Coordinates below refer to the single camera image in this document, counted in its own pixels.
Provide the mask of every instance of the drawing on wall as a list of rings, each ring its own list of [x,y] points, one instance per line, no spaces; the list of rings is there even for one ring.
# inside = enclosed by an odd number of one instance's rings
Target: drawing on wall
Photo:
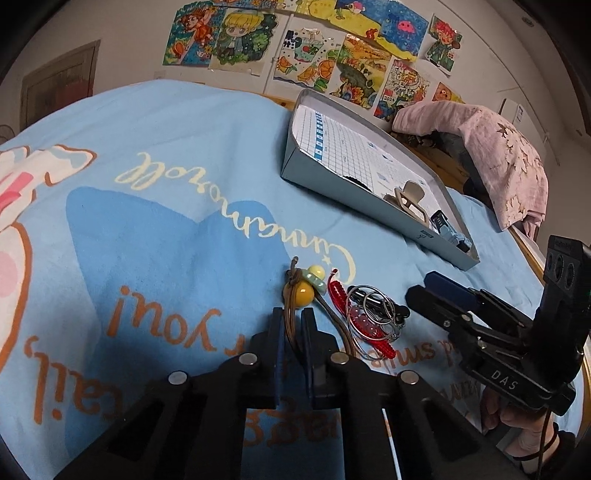
[[[331,95],[371,108],[391,58],[391,54],[348,34],[336,65],[341,85]]]
[[[465,103],[457,93],[452,92],[451,88],[447,85],[439,82],[435,95],[433,95],[433,102],[439,102],[441,100],[449,100],[451,102]]]
[[[228,8],[209,67],[260,75],[276,26],[274,14]]]
[[[295,12],[298,7],[298,0],[279,0],[277,2],[276,10],[286,10],[288,12]]]
[[[178,9],[162,64],[208,65],[225,13],[225,8],[211,2],[194,2]]]
[[[403,60],[416,61],[429,22],[395,0],[387,4],[378,43]]]
[[[343,33],[339,39],[324,38],[318,28],[288,30],[274,78],[324,93],[344,37]]]
[[[213,4],[219,7],[270,10],[277,6],[277,0],[213,0]]]
[[[437,41],[431,46],[425,57],[439,67],[443,73],[449,75],[457,56],[455,50],[459,50],[461,47],[462,35],[435,15],[431,20],[429,33]]]
[[[424,100],[429,81],[401,60],[394,60],[374,116],[391,122],[405,106]]]
[[[388,3],[389,0],[337,0],[330,23],[360,37],[376,40]]]
[[[335,13],[336,0],[297,0],[296,3],[298,2],[301,2],[301,5],[296,11],[304,15],[329,20]]]
[[[296,12],[302,15],[310,15],[312,17],[316,17],[316,15],[312,15],[310,12],[310,5],[312,3],[315,4],[322,4],[322,3],[332,3],[334,4],[335,0],[281,0],[285,3],[284,10]]]

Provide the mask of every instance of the grid chart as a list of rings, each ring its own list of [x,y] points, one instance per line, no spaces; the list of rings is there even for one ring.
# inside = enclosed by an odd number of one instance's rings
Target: grid chart
[[[363,135],[304,105],[298,107],[294,124],[295,139],[303,151],[337,175],[357,179],[374,191],[370,161],[379,155],[378,147]]]
[[[394,194],[407,181],[418,183],[425,196],[420,205],[431,216],[440,209],[427,182],[363,135],[332,118],[300,105],[294,117],[295,140],[310,157],[342,177],[361,181],[375,195]]]

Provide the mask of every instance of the bed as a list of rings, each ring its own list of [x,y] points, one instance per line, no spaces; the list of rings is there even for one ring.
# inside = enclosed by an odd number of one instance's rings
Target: bed
[[[436,270],[534,315],[543,287],[484,205],[450,189],[481,259],[460,271],[281,180],[289,118],[257,95],[156,80],[82,100],[2,146],[0,435],[31,479],[53,478],[147,381],[243,351],[281,305],[295,255],[398,302]],[[10,186],[3,171],[18,172]],[[416,370],[478,422],[480,386],[443,330],[413,314],[394,346],[394,361],[372,367]],[[573,432],[582,373],[576,388],[559,419]],[[310,411],[300,392],[249,412],[244,479],[283,478],[294,461],[290,478],[343,478],[338,413]]]

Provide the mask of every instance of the gray box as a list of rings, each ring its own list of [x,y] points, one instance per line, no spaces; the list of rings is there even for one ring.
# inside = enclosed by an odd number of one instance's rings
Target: gray box
[[[294,115],[291,117],[285,158],[281,169],[281,177],[284,180],[301,185],[364,213],[404,236],[415,240],[418,244],[462,270],[469,270],[480,262],[473,241],[470,251],[468,253],[462,252],[458,247],[441,237],[435,230],[425,228],[424,225],[402,210],[354,182],[332,172],[322,163],[306,154],[297,144],[293,130],[295,112],[300,105],[316,110],[363,135],[370,142],[392,155],[406,168],[421,176],[431,188],[441,206],[441,210],[450,223],[458,232],[463,233],[472,241],[470,232],[457,211],[456,205],[453,203],[445,185],[433,170],[383,130],[351,112],[346,107],[311,89],[304,89],[300,93],[295,104]]]

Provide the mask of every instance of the metal ring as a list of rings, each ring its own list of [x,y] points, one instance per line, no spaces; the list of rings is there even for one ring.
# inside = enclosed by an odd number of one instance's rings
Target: metal ring
[[[382,337],[370,337],[365,333],[361,332],[360,329],[357,328],[357,326],[354,324],[351,318],[350,311],[351,308],[355,307],[354,305],[352,305],[351,297],[356,292],[360,292],[363,294],[363,300],[361,302],[356,301],[356,307],[361,310],[360,314],[364,314],[370,324],[380,328],[384,332],[384,335]],[[371,308],[368,308],[367,301],[369,298],[371,298],[372,300],[381,299],[382,307],[386,315],[385,317],[378,316],[376,313],[374,313],[374,311],[372,311]],[[386,356],[382,354],[379,354],[378,356],[370,355],[361,346],[358,339],[364,340],[365,342],[379,342],[384,340],[390,343],[397,340],[400,337],[400,330],[406,324],[405,319],[402,319],[402,322],[398,321],[395,303],[383,292],[370,285],[356,285],[349,289],[349,291],[347,292],[347,298],[345,302],[345,315],[347,319],[347,327],[349,333],[351,334],[355,348],[358,350],[362,358],[370,361],[381,361],[386,359]]]

